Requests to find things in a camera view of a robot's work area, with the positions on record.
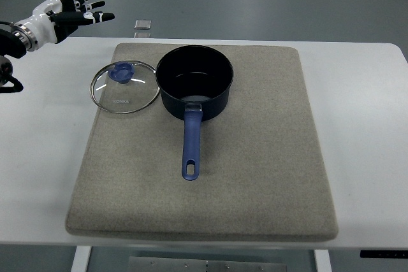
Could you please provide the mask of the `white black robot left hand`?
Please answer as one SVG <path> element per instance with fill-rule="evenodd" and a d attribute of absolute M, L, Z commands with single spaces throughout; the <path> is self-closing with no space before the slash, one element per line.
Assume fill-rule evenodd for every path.
<path fill-rule="evenodd" d="M 11 30 L 33 52 L 47 43 L 62 42 L 80 26 L 113 20 L 113 13 L 99 10 L 104 5 L 102 0 L 46 0 L 30 17 L 13 23 Z"/>

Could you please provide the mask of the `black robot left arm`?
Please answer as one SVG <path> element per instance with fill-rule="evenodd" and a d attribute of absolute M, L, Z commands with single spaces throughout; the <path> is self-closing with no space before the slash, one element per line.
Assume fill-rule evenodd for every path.
<path fill-rule="evenodd" d="M 7 56 L 20 59 L 27 48 L 26 39 L 15 30 L 13 24 L 1 21 L 1 26 L 6 25 L 10 30 L 1 29 L 1 93 L 11 94 L 23 91 L 24 86 L 13 76 L 13 65 Z"/>

